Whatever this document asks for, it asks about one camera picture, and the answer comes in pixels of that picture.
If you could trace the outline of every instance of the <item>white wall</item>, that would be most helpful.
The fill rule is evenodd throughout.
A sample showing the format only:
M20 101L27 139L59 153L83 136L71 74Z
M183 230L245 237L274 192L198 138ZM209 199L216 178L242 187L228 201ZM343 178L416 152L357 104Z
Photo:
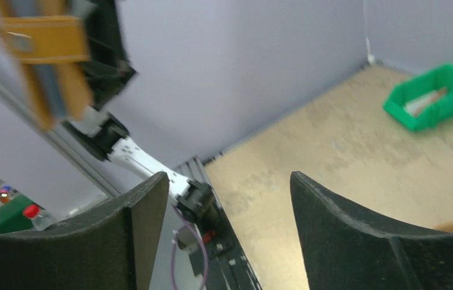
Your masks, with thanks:
M211 157L367 59L362 0L119 3L140 75L112 111L174 165Z
M385 64L420 73L453 63L452 0L366 0L370 50Z

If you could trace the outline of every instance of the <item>plywood surface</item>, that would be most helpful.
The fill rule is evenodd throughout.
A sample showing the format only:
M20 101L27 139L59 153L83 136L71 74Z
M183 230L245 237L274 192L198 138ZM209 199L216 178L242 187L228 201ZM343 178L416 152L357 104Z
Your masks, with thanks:
M413 134L382 109L407 78L367 68L207 166L264 290L308 289L292 171L411 224L453 220L453 119Z

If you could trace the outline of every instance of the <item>green plastic bin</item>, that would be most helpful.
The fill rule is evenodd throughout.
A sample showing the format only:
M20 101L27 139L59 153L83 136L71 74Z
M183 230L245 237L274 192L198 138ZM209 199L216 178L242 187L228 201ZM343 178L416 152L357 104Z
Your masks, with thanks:
M31 204L34 204L31 199L18 193L10 202L0 206L0 234L32 228L32 221L23 214L24 209Z
M445 87L448 93L427 107L419 116L413 117L404 109L408 101ZM431 128L453 117L453 65L442 65L396 86L383 108L411 131Z

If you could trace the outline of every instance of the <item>metal frame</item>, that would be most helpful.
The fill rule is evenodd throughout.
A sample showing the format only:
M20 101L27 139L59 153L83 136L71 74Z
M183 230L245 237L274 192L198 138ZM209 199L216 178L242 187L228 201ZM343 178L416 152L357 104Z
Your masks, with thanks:
M72 146L65 141L55 130L44 133L33 120L29 108L21 101L22 96L15 96L14 91L6 88L0 82L0 100L2 100L17 116L22 119L29 127L37 132L48 144L56 149L63 157L65 157L73 166L83 173L93 184L95 184L105 195L110 198L120 196L121 193L107 179L96 171L90 163L88 163Z
M212 185L202 161L198 157L182 163L175 168L175 171L191 179ZM211 258L209 260L207 289L262 290L262 286L246 258L215 192L214 195L219 210L219 220L221 221L218 231L223 232L223 234L215 236L209 243L205 244L207 253ZM195 276L203 274L204 260L202 251L198 247L195 247L189 254L189 261Z

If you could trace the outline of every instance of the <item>gray wall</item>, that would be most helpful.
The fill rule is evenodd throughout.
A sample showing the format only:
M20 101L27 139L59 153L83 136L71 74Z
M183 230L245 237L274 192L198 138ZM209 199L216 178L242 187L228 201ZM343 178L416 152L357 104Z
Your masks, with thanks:
M365 0L370 52L419 73L453 63L452 0Z

